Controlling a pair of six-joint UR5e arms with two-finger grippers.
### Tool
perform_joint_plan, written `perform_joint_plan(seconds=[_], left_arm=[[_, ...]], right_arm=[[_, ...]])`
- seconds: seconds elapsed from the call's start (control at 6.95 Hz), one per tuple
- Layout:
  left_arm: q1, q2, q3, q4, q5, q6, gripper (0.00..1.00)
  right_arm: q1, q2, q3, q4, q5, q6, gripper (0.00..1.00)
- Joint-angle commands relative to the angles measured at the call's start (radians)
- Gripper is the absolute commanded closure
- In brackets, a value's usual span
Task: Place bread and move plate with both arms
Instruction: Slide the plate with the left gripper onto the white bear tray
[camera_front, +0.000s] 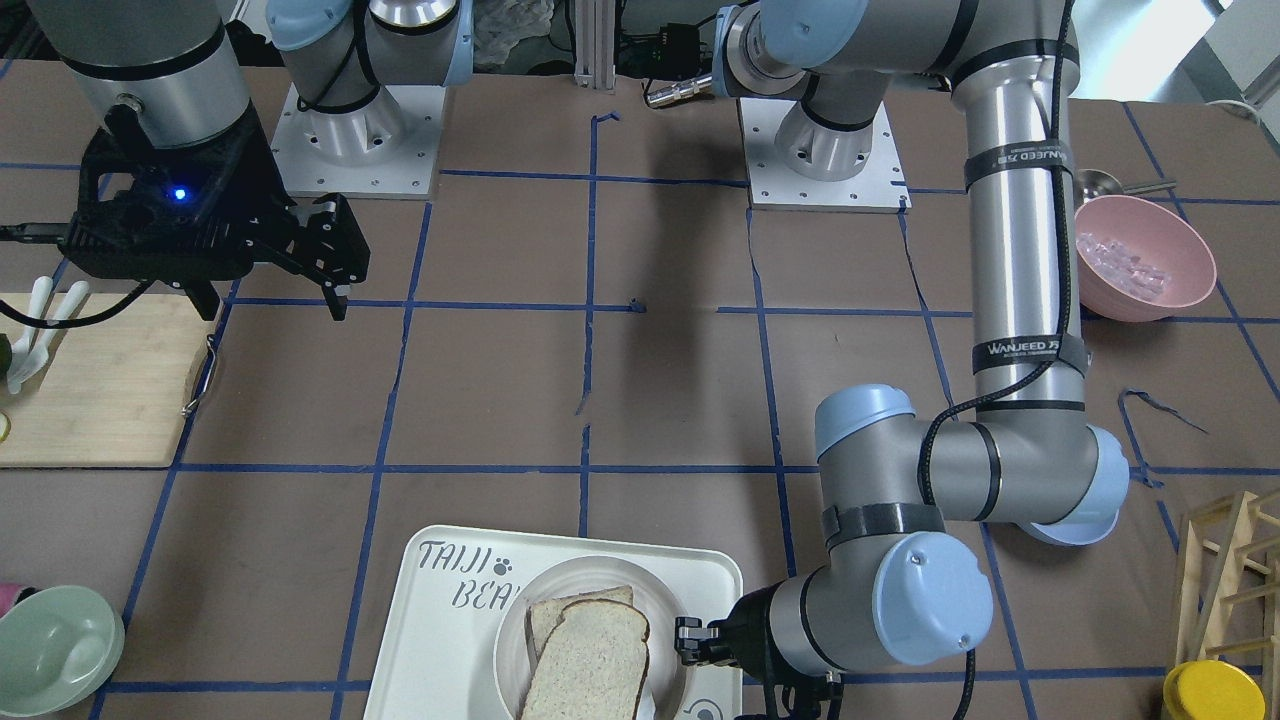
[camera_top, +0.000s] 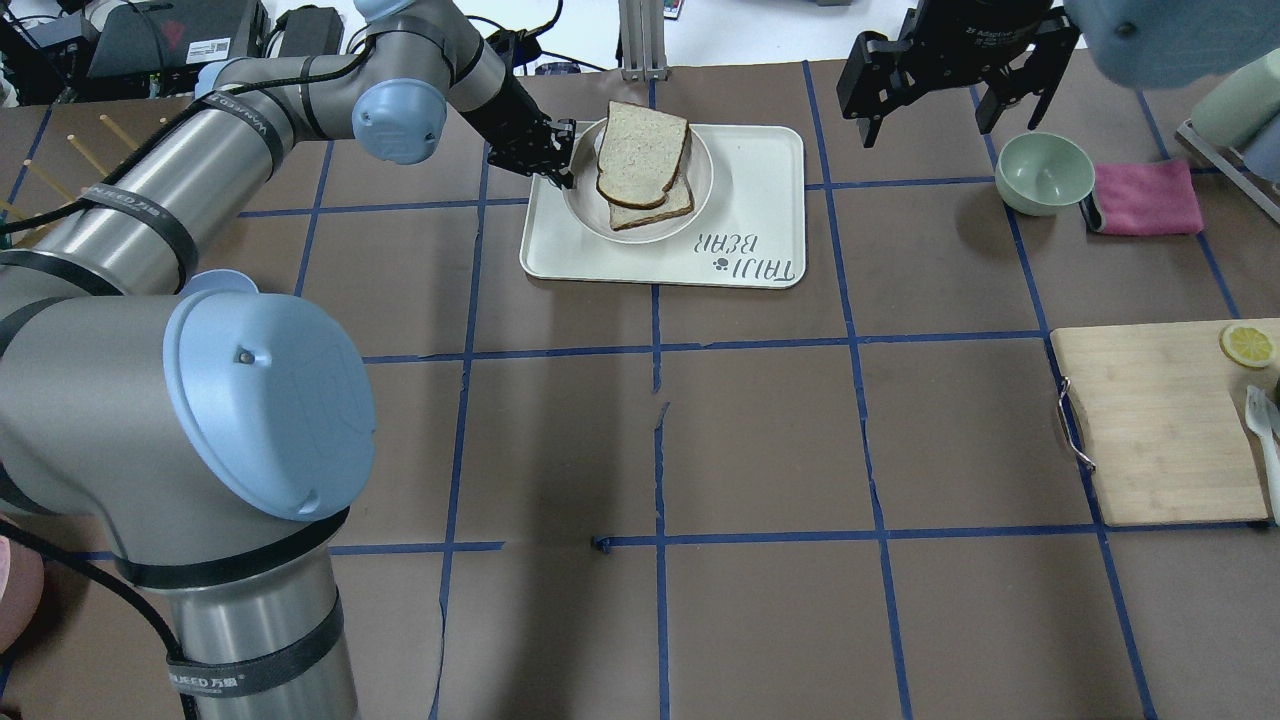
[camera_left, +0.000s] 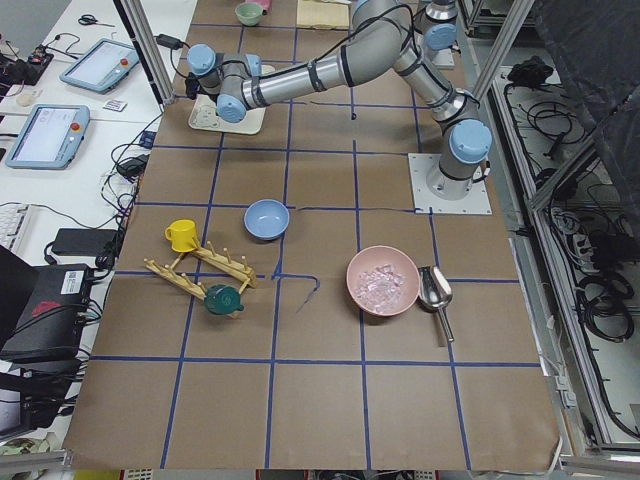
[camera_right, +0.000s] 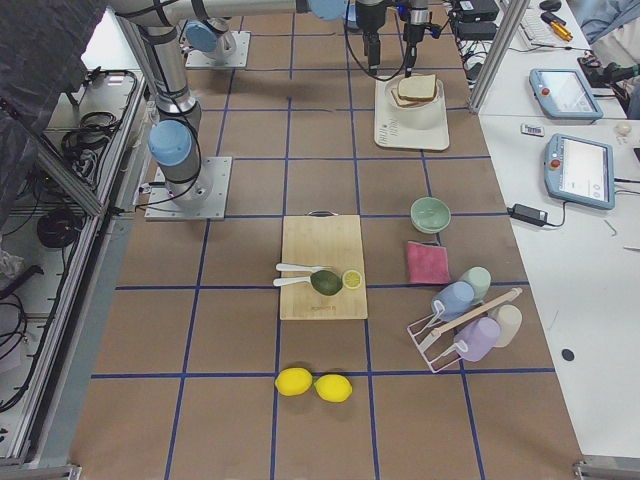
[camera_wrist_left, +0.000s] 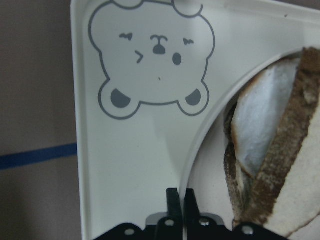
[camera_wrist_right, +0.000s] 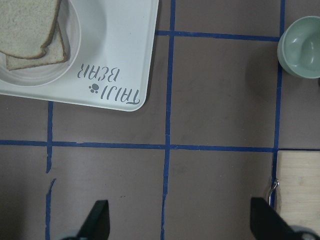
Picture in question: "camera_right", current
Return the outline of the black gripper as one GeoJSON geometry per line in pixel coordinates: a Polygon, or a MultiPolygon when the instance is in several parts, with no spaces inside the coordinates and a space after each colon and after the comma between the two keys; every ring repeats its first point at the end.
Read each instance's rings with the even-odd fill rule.
{"type": "Polygon", "coordinates": [[[389,2],[384,0],[355,2],[356,24],[362,31],[369,74],[378,73],[381,50],[379,30],[385,25],[388,6],[389,2]]]}
{"type": "Polygon", "coordinates": [[[424,40],[425,35],[434,39],[440,37],[440,26],[432,22],[432,17],[432,12],[428,9],[406,9],[402,15],[403,40],[407,45],[404,56],[406,78],[413,73],[417,60],[417,45],[424,40]]]}

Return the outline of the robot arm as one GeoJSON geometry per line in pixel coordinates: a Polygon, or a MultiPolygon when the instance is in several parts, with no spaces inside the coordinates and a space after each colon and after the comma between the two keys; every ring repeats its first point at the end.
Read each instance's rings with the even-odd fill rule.
{"type": "MultiPolygon", "coordinates": [[[[397,74],[409,77],[417,59],[418,44],[426,34],[437,39],[442,32],[442,27],[432,21],[432,13],[426,1],[304,1],[302,4],[321,20],[342,20],[344,33],[352,30],[362,33],[364,55],[368,64],[360,65],[359,68],[375,80],[379,78],[379,30],[385,25],[388,9],[396,9],[404,22],[403,41],[406,49],[397,74]],[[355,21],[353,28],[349,26],[350,20],[355,21]]],[[[200,8],[197,18],[187,21],[184,29],[188,44],[213,59],[220,60],[235,52],[236,43],[229,30],[227,17],[210,17],[200,8]]]]}
{"type": "Polygon", "coordinates": [[[213,181],[199,147],[201,106],[188,84],[178,24],[194,21],[219,44],[234,16],[311,13],[320,20],[346,21],[349,11],[347,1],[111,1],[109,6],[140,35],[160,115],[149,149],[164,175],[168,199],[187,208],[205,201],[213,181]]]}

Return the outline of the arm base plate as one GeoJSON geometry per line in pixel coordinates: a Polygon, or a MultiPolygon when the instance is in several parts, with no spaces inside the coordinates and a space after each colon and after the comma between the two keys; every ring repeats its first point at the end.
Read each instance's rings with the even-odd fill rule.
{"type": "Polygon", "coordinates": [[[223,220],[228,198],[228,187],[232,170],[231,157],[205,157],[200,178],[186,194],[188,184],[174,189],[174,185],[164,184],[164,174],[156,169],[155,182],[160,186],[152,187],[144,206],[147,221],[195,221],[223,220]]]}
{"type": "Polygon", "coordinates": [[[191,70],[245,68],[250,37],[247,31],[227,31],[222,35],[216,35],[205,30],[189,30],[186,34],[190,44],[186,68],[191,70]]]}

